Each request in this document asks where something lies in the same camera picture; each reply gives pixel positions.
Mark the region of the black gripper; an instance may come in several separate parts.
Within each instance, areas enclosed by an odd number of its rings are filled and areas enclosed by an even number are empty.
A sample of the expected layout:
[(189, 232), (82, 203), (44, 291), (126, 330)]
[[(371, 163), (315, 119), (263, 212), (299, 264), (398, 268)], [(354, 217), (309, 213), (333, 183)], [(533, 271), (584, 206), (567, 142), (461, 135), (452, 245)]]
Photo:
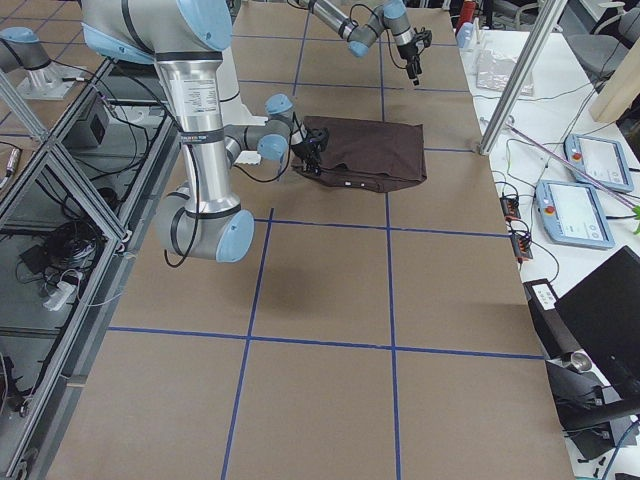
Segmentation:
[(409, 80), (414, 86), (418, 86), (419, 76), (422, 74), (419, 48), (415, 43), (408, 43), (399, 47), (399, 54), (406, 62), (405, 70)]
[(329, 141), (327, 128), (306, 129), (301, 140), (292, 146), (293, 153), (301, 160), (300, 171), (320, 175), (321, 153), (326, 150)]

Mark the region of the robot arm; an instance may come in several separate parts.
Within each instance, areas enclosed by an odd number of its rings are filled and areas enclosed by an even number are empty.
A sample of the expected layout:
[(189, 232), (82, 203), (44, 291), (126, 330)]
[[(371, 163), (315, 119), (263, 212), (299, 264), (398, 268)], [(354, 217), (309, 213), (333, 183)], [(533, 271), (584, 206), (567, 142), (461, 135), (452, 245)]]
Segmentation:
[(308, 129), (285, 95), (266, 103), (262, 125), (223, 120), (218, 71), (231, 45), (224, 1), (84, 1), (86, 44), (117, 60), (151, 64), (177, 124), (187, 181), (160, 203), (155, 225), (167, 254), (234, 263), (248, 252), (254, 217), (233, 192), (230, 170), (245, 151), (281, 161), (294, 152), (312, 167), (327, 129)]
[(432, 31), (411, 24), (404, 1), (383, 1), (371, 7), (356, 2), (345, 13), (332, 1), (286, 1), (290, 7), (316, 18), (342, 41), (355, 58), (365, 57), (386, 36), (392, 65), (404, 71), (414, 86), (420, 85), (423, 73), (421, 55), (432, 44)]

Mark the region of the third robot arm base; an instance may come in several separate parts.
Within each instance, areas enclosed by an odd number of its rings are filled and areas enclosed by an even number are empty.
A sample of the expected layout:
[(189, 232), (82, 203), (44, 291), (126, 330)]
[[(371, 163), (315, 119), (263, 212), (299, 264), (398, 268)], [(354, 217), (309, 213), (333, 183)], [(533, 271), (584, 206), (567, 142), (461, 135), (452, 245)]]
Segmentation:
[(9, 74), (22, 69), (26, 78), (17, 91), (29, 100), (62, 100), (75, 84), (83, 83), (82, 71), (55, 63), (39, 37), (26, 27), (1, 31), (1, 70)]

